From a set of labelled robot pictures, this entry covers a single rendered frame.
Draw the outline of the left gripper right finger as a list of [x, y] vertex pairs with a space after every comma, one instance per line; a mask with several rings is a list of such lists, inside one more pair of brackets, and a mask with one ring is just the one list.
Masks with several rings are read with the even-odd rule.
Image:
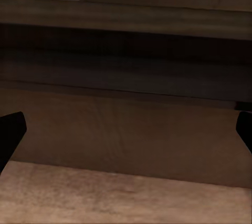
[[236, 131], [252, 153], [252, 113], [245, 111], [239, 113]]

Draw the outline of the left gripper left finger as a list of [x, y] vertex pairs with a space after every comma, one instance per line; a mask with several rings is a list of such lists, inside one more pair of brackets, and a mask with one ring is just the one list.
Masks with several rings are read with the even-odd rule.
[[22, 111], [0, 117], [0, 173], [27, 131]]

